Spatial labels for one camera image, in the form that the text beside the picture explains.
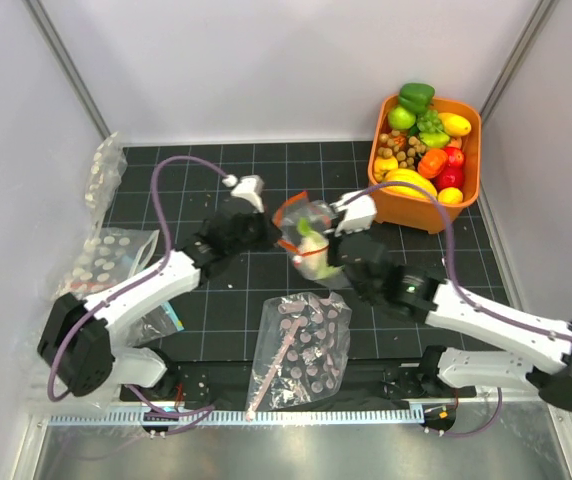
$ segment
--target white ruler strip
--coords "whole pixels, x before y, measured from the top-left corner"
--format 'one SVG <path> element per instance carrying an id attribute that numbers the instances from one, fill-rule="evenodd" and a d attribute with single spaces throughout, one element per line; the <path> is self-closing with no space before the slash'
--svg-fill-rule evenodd
<path id="1" fill-rule="evenodd" d="M 113 407 L 103 417 L 82 418 L 52 416 L 49 426 L 182 426 L 197 419 L 197 415 L 177 420 L 145 418 L 147 407 Z M 422 423 L 423 406 L 411 405 L 409 410 L 381 410 L 368 412 L 257 412 L 252 422 L 246 412 L 214 411 L 200 423 L 202 427 L 265 427 L 286 425 L 377 425 L 392 423 Z"/>

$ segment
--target black tiled surface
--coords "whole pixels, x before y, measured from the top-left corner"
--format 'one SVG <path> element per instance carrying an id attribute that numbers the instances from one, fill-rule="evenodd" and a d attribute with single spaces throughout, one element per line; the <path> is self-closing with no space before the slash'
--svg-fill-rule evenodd
<path id="1" fill-rule="evenodd" d="M 127 151 L 129 168 L 106 225 L 157 228 L 148 185 L 155 163 L 172 155 L 206 158 L 238 176 L 261 176 L 265 183 L 262 198 L 273 212 L 303 190 L 311 200 L 326 197 L 331 202 L 343 193 L 366 187 L 370 148 L 369 141 L 131 147 Z M 196 232 L 227 195 L 212 172 L 195 164 L 169 166 L 162 172 L 159 186 L 175 241 Z M 478 206 L 473 205 L 455 222 L 459 278 L 475 293 L 507 303 L 480 215 Z M 394 261 L 444 273 L 443 236 L 390 224 L 374 225 L 371 234 L 387 246 Z M 159 259 L 162 252 L 160 239 L 153 258 Z M 320 296 L 328 293 L 321 285 L 302 278 L 280 249 L 242 254 L 207 285 L 171 301 L 185 331 L 162 339 L 161 348 L 175 360 L 252 359 L 264 301 L 306 291 Z M 373 309 L 350 290 L 339 293 L 353 310 L 351 358 L 416 358 L 427 345 L 462 348 L 462 340 L 468 350 L 493 348 L 457 332 L 416 325 L 379 307 Z"/>

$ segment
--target green apple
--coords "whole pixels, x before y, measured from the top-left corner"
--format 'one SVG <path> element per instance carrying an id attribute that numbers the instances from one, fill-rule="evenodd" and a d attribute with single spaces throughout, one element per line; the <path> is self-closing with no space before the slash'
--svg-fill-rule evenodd
<path id="1" fill-rule="evenodd" d="M 408 130 L 415 125 L 417 116 L 413 112 L 409 112 L 401 105 L 397 105 L 388 112 L 388 125 L 393 130 Z"/>

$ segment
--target metallic floor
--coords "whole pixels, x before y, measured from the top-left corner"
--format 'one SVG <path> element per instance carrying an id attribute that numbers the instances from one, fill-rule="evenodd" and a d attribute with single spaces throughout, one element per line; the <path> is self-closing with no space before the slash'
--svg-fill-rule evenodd
<path id="1" fill-rule="evenodd" d="M 457 431 L 483 424 L 494 404 L 463 403 Z M 136 429 L 49 428 L 36 479 L 566 480 L 570 474 L 548 408 L 514 402 L 490 430 L 468 439 L 416 425 L 205 428 L 124 445 Z"/>

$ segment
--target transparent bag with orange trim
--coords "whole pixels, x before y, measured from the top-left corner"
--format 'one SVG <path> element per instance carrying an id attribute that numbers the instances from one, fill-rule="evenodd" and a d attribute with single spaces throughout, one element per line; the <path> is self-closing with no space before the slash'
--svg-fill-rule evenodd
<path id="1" fill-rule="evenodd" d="M 311 202 L 306 192 L 289 198 L 273 217 L 273 223 L 282 232 L 279 244 L 288 252 L 295 269 L 304 278 L 330 289 L 350 285 L 341 267 L 328 264 L 324 232 L 331 228 L 335 217 L 327 203 Z"/>

